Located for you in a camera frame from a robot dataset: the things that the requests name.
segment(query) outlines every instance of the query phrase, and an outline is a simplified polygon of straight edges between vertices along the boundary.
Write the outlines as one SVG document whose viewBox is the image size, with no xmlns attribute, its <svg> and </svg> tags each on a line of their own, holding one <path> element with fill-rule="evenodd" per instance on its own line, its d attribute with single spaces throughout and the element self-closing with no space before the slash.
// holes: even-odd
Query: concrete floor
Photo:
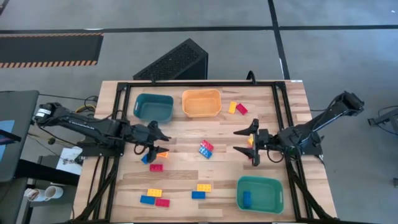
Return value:
<svg viewBox="0 0 398 224">
<path fill-rule="evenodd" d="M 398 24 L 393 0 L 275 1 L 280 26 Z M 0 29 L 271 25 L 267 1 L 11 0 Z M 304 81 L 310 106 L 322 109 L 343 90 L 365 101 L 365 111 L 341 118 L 322 131 L 326 171 L 338 216 L 343 220 L 396 223 L 398 138 L 371 128 L 367 118 L 397 105 L 398 30 L 281 32 L 291 79 Z M 209 79 L 281 79 L 272 31 L 106 34 L 95 67 L 0 70 L 0 90 L 97 95 L 103 80 L 128 80 L 172 47 L 192 38 L 209 53 Z M 79 101 L 40 97 L 77 108 Z M 53 128 L 71 141 L 81 136 Z M 60 147 L 53 147 L 60 152 Z M 22 154 L 36 161 L 50 154 L 28 140 Z M 37 208 L 31 223 L 65 221 L 70 205 Z"/>
</svg>

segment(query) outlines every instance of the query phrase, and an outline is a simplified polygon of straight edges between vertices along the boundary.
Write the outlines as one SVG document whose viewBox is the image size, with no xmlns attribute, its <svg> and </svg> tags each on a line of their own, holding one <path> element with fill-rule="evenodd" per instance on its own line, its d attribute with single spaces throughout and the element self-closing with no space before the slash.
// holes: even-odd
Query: paper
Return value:
<svg viewBox="0 0 398 224">
<path fill-rule="evenodd" d="M 7 131 L 8 133 L 11 133 L 12 127 L 14 127 L 14 120 L 11 121 L 0 121 L 0 129 Z M 4 154 L 4 151 L 6 150 L 6 145 L 0 146 L 0 161 L 2 158 L 2 155 Z"/>
<path fill-rule="evenodd" d="M 80 175 L 81 165 L 76 164 L 74 160 L 80 155 L 81 151 L 81 148 L 76 146 L 71 149 L 63 148 L 61 159 L 58 160 L 57 170 L 63 170 L 72 174 Z"/>
</svg>

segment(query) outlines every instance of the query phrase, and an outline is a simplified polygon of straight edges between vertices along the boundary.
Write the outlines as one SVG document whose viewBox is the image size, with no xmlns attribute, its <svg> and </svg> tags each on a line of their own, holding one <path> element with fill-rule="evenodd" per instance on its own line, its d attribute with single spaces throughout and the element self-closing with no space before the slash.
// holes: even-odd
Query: orange bin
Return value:
<svg viewBox="0 0 398 224">
<path fill-rule="evenodd" d="M 185 90 L 182 110 L 190 118 L 216 116 L 221 111 L 221 95 L 214 89 Z"/>
</svg>

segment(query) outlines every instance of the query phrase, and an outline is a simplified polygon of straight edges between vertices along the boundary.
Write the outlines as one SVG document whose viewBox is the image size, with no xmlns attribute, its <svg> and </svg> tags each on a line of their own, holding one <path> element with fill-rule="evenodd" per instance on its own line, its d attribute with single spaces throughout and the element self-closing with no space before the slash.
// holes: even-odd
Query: wooden tabletop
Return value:
<svg viewBox="0 0 398 224">
<path fill-rule="evenodd" d="M 112 113 L 117 82 L 103 82 L 99 93 L 96 118 L 104 118 Z M 289 103 L 294 124 L 311 119 L 302 82 L 286 81 Z M 279 130 L 271 87 L 216 87 L 221 93 L 221 112 L 210 118 L 188 118 L 182 111 L 182 93 L 185 90 L 201 87 L 134 87 L 131 90 L 127 118 L 131 124 L 147 124 L 133 115 L 133 106 L 141 93 L 170 95 L 174 99 L 172 122 L 160 124 L 162 132 L 171 136 L 170 142 L 157 141 L 156 144 L 170 149 L 168 158 L 158 158 L 154 163 L 163 164 L 164 172 L 149 172 L 149 165 L 141 162 L 142 156 L 133 152 L 134 145 L 127 144 L 120 159 L 116 191 L 113 201 L 111 222 L 271 222 L 294 221 L 294 211 L 290 196 L 285 162 L 272 163 L 261 152 L 261 164 L 251 166 L 246 156 L 233 149 L 233 146 L 247 147 L 247 137 L 233 132 L 247 128 L 253 118 L 258 118 L 260 128 L 267 128 L 271 134 Z M 279 93 L 282 112 L 283 100 Z M 248 113 L 238 111 L 229 114 L 230 101 L 242 103 Z M 200 142 L 206 139 L 214 145 L 213 156 L 206 159 L 198 150 Z M 280 158 L 272 152 L 274 160 Z M 76 215 L 86 207 L 91 178 L 97 158 L 86 159 L 83 164 L 77 188 L 74 209 Z M 303 167 L 309 191 L 318 203 L 331 216 L 336 216 L 328 179 L 322 163 L 313 156 L 303 156 Z M 99 163 L 93 193 L 95 194 L 101 172 Z M 278 179 L 284 187 L 284 211 L 280 215 L 242 211 L 236 205 L 236 182 L 244 175 Z M 211 184 L 212 191 L 205 200 L 192 200 L 191 191 L 197 184 Z M 147 189 L 162 189 L 162 198 L 170 199 L 170 208 L 155 207 L 140 203 L 141 195 Z M 305 217 L 302 195 L 298 190 L 300 209 Z M 101 204 L 100 217 L 104 216 L 105 195 Z"/>
</svg>

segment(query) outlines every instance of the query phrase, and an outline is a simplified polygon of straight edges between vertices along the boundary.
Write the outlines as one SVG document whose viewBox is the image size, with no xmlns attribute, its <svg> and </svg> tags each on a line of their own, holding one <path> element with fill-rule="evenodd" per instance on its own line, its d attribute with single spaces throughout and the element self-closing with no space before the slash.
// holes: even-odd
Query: blue lego brick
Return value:
<svg viewBox="0 0 398 224">
<path fill-rule="evenodd" d="M 200 154 L 204 155 L 207 159 L 210 159 L 210 157 L 213 155 L 212 152 L 210 152 L 208 149 L 206 149 L 205 147 L 201 147 L 199 149 Z"/>
<path fill-rule="evenodd" d="M 197 192 L 197 191 L 192 192 L 192 199 L 205 199 L 205 198 L 206 198 L 206 192 Z"/>
<path fill-rule="evenodd" d="M 148 164 L 148 162 L 147 162 L 147 154 L 144 155 L 144 157 L 141 159 L 141 161 L 142 161 L 144 164 Z"/>
<path fill-rule="evenodd" d="M 154 205 L 155 204 L 155 197 L 151 197 L 151 196 L 146 196 L 146 195 L 141 195 L 141 203 L 146 203 L 148 205 Z"/>
<path fill-rule="evenodd" d="M 251 193 L 243 192 L 243 206 L 245 208 L 250 208 L 251 206 Z"/>
</svg>

